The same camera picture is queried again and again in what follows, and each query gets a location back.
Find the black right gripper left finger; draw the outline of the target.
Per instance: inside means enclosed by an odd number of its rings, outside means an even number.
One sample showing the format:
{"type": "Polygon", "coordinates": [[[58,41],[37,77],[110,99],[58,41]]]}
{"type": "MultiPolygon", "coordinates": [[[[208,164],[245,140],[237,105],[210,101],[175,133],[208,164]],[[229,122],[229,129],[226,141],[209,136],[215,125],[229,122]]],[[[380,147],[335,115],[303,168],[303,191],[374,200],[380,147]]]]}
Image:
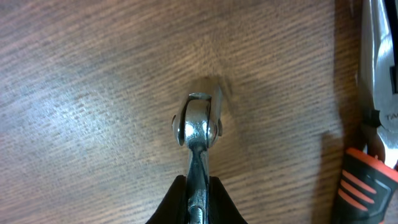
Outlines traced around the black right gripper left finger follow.
{"type": "Polygon", "coordinates": [[[184,175],[172,182],[161,203],[146,224],[186,224],[187,183],[184,175]]]}

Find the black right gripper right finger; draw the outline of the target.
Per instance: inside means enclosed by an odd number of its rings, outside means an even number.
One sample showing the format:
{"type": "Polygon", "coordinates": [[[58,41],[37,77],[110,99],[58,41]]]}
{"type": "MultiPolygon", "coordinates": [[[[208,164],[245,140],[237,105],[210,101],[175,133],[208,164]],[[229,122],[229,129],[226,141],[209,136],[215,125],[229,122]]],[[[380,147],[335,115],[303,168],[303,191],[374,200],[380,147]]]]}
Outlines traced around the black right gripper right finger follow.
{"type": "Polygon", "coordinates": [[[247,224],[218,177],[210,177],[209,222],[211,224],[247,224]]]}

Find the silver wrench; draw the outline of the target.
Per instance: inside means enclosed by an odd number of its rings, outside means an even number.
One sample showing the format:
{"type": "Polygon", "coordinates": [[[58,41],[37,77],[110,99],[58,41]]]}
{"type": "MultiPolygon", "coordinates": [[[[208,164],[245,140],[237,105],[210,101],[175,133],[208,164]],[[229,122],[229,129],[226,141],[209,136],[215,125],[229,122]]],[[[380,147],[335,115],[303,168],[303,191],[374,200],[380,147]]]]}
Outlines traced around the silver wrench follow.
{"type": "Polygon", "coordinates": [[[222,101],[223,92],[217,79],[196,79],[188,86],[172,119],[172,132],[178,145],[188,148],[189,223],[210,222],[209,148],[223,134],[222,101]]]}

